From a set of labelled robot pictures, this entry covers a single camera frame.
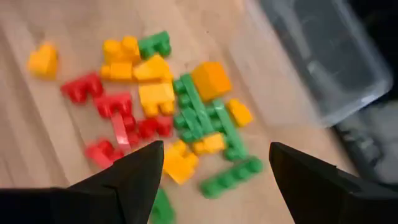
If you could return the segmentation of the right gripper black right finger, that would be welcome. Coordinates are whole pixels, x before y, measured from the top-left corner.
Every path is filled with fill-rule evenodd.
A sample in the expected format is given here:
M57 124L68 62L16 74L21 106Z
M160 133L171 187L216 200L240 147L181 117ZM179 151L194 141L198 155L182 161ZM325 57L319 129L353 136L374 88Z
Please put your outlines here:
M295 224L398 224L398 191L272 142L269 162Z

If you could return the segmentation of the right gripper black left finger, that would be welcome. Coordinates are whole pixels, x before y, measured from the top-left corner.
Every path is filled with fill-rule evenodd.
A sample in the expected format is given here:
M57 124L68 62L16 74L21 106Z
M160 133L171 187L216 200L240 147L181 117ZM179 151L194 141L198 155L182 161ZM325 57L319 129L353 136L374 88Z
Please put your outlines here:
M0 224L146 224L163 162L154 141L67 188L0 189Z

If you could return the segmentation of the short green building block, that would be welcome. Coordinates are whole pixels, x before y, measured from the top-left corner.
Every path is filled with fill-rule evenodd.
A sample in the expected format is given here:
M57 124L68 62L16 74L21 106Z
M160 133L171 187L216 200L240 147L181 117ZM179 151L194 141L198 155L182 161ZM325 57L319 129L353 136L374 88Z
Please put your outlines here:
M154 54L160 54L162 57L167 57L172 51L170 36L165 30L139 40L138 45L142 59L148 59Z
M159 188L150 213L151 224L175 224L175 210L163 188Z
M204 136L195 111L189 107L181 109L180 113L174 116L174 127L180 139L185 142L194 142Z

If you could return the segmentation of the red plastic building block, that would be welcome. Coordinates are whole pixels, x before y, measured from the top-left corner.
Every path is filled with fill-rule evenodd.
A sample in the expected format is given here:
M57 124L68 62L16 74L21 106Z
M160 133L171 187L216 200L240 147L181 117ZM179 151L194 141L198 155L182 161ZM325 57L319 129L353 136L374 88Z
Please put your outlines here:
M96 72L88 73L69 81L60 87L60 91L74 104L85 103L87 96L97 98L103 95L104 88Z
M111 117L111 122L116 141L122 150L131 150L139 144L140 137L136 131L137 123L133 115L116 113Z
M116 160L124 157L124 151L115 148L106 139L100 139L99 141L87 145L85 154L102 169L111 167Z
M171 137L173 134L173 117L156 116L147 118L137 123L138 132L142 139L152 138L155 133L161 137Z
M110 118L115 113L129 115L132 113L132 98L129 92L103 95L94 99L98 113L103 118Z

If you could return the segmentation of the yellow plastic building block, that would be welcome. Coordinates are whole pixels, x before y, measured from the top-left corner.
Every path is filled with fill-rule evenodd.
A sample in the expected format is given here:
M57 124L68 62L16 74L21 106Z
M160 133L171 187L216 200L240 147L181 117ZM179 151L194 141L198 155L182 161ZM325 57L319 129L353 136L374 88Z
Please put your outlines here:
M196 154L214 154L226 149L224 135L222 133L209 134L192 144Z
M58 69L58 50L50 42L44 42L29 55L28 69L31 74L44 79L55 79Z
M163 171L177 184L182 185L190 179L198 165L198 157L189 150L187 144L178 140L170 144L165 152Z

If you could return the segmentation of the long green building block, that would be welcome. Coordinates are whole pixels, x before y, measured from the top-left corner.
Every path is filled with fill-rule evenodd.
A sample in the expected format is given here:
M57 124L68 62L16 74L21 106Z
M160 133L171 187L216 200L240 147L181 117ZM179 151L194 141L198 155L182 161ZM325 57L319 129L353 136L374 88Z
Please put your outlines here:
M207 104L206 112L214 129L224 135L226 142L224 157L229 161L245 159L248 156L248 152L224 103L219 99L213 100Z
M190 108L205 134L215 131L212 126L211 119L206 112L205 105L193 84L192 77L189 73L181 75L173 83L174 92L178 98L178 105L181 110Z
M229 169L203 180L199 185L200 192L205 198L218 198L225 191L231 190L261 173L263 168L264 165L259 158L248 157Z

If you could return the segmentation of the yellow sloped building block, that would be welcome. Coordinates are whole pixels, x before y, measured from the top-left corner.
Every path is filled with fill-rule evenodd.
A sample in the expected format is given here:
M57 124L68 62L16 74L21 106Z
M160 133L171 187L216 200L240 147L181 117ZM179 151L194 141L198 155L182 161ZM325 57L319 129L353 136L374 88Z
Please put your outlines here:
M170 82L173 74L166 60L159 54L153 55L132 69L133 77L139 82L160 80Z

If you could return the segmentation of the clear plastic storage bin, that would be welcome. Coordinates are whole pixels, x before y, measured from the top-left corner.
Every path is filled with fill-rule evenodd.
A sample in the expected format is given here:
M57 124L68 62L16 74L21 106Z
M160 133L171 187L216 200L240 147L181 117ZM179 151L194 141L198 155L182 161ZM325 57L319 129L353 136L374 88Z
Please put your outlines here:
M332 126L385 95L392 73L351 0L250 0L255 99L272 124Z

